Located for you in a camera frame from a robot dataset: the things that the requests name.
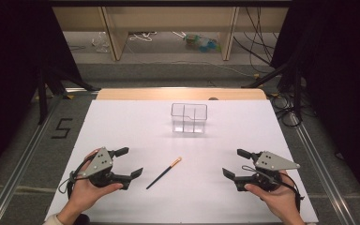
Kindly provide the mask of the white table mat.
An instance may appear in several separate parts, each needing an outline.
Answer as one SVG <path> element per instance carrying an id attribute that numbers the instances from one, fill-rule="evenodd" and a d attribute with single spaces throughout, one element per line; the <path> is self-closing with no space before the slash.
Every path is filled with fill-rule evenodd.
<path id="1" fill-rule="evenodd" d="M 87 216 L 114 224 L 268 224 L 278 222 L 265 203 L 240 192 L 225 168 L 245 174 L 248 159 L 238 149 L 292 155 L 267 100 L 208 100 L 205 131 L 173 132 L 169 100 L 95 100 L 91 103 L 66 170 L 75 170 L 91 151 L 129 148 L 113 171 L 142 175 L 128 190 L 101 198 Z M 177 158 L 182 160 L 152 187 Z"/>

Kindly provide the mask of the black curtain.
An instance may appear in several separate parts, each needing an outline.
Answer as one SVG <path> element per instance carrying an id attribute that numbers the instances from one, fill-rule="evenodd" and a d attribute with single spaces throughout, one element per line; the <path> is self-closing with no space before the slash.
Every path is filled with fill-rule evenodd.
<path id="1" fill-rule="evenodd" d="M 328 18 L 311 35 L 303 76 L 313 108 L 360 184 L 360 0 L 292 0 L 272 66 L 290 59 L 324 9 Z"/>
<path id="2" fill-rule="evenodd" d="M 49 67 L 81 78 L 53 9 L 0 0 L 0 157 L 36 92 L 38 73 Z"/>

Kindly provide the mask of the clear plastic compartment organizer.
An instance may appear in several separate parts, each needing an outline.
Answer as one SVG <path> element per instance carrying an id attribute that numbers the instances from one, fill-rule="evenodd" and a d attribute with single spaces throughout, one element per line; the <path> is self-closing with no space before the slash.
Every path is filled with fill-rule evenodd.
<path id="1" fill-rule="evenodd" d="M 205 104 L 173 103 L 171 118 L 173 132 L 204 133 L 207 106 Z"/>

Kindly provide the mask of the person's left hand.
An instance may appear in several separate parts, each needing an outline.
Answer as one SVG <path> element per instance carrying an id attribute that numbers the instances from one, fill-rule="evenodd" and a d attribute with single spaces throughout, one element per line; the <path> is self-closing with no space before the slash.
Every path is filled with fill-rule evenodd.
<path id="1" fill-rule="evenodd" d="M 72 194 L 65 207 L 76 208 L 81 212 L 91 208 L 101 197 L 122 188 L 122 184 L 95 187 L 88 179 L 75 182 Z"/>

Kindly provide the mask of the person's right hand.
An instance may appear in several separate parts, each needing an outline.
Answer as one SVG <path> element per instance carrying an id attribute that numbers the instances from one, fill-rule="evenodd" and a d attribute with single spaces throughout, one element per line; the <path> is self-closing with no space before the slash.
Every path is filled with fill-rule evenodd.
<path id="1" fill-rule="evenodd" d="M 295 193 L 288 187 L 280 186 L 275 191 L 267 192 L 258 186 L 246 184 L 245 189 L 262 199 L 269 210 L 278 218 L 285 212 L 298 212 Z"/>

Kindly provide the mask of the clear plastic bag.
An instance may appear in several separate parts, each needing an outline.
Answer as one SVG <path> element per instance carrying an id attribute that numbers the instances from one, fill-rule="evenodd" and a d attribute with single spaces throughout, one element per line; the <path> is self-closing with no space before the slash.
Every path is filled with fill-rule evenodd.
<path id="1" fill-rule="evenodd" d="M 98 53 L 109 53 L 110 44 L 107 39 L 105 32 L 99 32 L 95 37 L 92 38 L 92 46 Z"/>

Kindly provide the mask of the metal floor rail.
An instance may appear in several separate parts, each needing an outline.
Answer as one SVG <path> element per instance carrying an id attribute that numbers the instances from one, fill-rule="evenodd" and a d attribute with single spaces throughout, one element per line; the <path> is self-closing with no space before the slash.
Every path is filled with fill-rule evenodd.
<path id="1" fill-rule="evenodd" d="M 19 157 L 16 166 L 10 171 L 10 177 L 6 183 L 0 187 L 0 221 L 5 214 L 14 193 L 16 192 L 18 185 L 23 179 L 23 175 L 25 174 L 28 165 L 37 151 L 42 137 L 47 130 L 47 126 L 49 125 L 54 111 L 61 99 L 61 96 L 55 96 L 52 98 L 48 104 L 48 111 L 45 117 L 37 123 L 36 128 L 33 130 L 32 137 L 22 150 L 22 154 Z"/>
<path id="2" fill-rule="evenodd" d="M 290 114 L 290 119 L 302 144 L 304 145 L 304 148 L 307 151 L 308 158 L 311 161 L 311 164 L 317 176 L 319 177 L 320 182 L 322 183 L 322 187 L 325 190 L 326 196 L 332 204 L 340 223 L 342 225 L 356 225 L 356 220 L 353 218 L 350 207 L 342 197 L 332 176 L 324 165 L 323 160 L 320 157 L 316 146 L 311 140 L 302 120 L 299 119 L 294 112 Z"/>

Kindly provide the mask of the dark blue pencil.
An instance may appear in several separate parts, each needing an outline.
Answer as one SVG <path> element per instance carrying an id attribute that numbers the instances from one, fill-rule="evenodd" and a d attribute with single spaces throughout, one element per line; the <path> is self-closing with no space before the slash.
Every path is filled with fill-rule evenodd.
<path id="1" fill-rule="evenodd" d="M 176 164 L 182 160 L 181 157 L 178 157 L 168 168 L 166 168 L 154 181 L 152 181 L 146 189 L 151 188 L 157 181 L 159 181 L 166 173 L 168 173 Z"/>

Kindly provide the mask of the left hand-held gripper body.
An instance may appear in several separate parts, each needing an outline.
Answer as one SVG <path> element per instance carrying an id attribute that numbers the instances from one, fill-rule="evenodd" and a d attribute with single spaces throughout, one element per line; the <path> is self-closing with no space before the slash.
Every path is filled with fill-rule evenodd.
<path id="1" fill-rule="evenodd" d="M 119 156 L 119 150 L 108 150 L 101 147 L 95 154 L 85 160 L 88 165 L 85 169 L 81 169 L 80 177 L 88 179 L 98 188 L 104 188 L 110 184 L 121 184 L 121 181 L 114 180 L 112 172 L 113 158 Z"/>

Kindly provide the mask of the black tripod stand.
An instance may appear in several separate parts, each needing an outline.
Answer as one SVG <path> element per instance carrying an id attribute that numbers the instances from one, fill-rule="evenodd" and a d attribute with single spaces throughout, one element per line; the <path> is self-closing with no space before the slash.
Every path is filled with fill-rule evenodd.
<path id="1" fill-rule="evenodd" d="M 295 116 L 293 126 L 297 127 L 303 121 L 301 116 L 301 70 L 299 69 L 299 66 L 295 63 L 283 64 L 262 78 L 257 79 L 255 82 L 247 84 L 246 88 L 257 88 L 274 79 L 277 75 L 281 76 L 277 84 L 277 90 L 280 93 L 292 90 L 293 103 L 290 107 L 290 112 Z"/>
<path id="2" fill-rule="evenodd" d="M 89 92 L 100 91 L 99 87 L 94 87 L 82 80 L 81 77 L 76 77 L 66 73 L 64 70 L 53 67 L 44 66 L 37 72 L 37 92 L 39 103 L 39 121 L 41 125 L 48 116 L 48 102 L 46 88 L 49 88 L 54 95 L 63 96 L 67 91 L 62 80 L 70 81 Z"/>

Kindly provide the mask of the colourful plastic bottles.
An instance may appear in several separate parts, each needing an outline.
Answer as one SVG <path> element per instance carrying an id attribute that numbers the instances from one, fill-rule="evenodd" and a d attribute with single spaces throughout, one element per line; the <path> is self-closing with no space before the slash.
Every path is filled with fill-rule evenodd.
<path id="1" fill-rule="evenodd" d="M 197 49 L 201 53 L 207 53 L 209 51 L 217 51 L 217 52 L 221 51 L 218 42 L 215 39 L 211 39 L 208 37 L 188 34 L 185 35 L 184 41 L 189 47 Z"/>

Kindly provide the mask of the beige wooden desk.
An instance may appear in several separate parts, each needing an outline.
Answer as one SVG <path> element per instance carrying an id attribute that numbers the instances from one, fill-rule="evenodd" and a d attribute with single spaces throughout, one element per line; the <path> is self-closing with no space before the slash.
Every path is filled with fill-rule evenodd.
<path id="1" fill-rule="evenodd" d="M 230 59 L 233 35 L 251 32 L 259 25 L 264 33 L 278 33 L 285 7 L 55 7 L 64 31 L 105 32 L 112 59 L 121 58 L 130 32 L 216 32 L 222 59 Z"/>

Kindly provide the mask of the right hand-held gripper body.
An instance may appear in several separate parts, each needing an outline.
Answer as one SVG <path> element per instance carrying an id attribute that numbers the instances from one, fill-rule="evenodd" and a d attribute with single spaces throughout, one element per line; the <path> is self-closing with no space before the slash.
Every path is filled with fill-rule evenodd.
<path id="1" fill-rule="evenodd" d="M 265 191 L 274 191 L 282 182 L 280 171 L 299 169 L 300 165 L 274 153 L 248 153 L 254 165 L 253 171 L 257 179 L 257 186 Z"/>

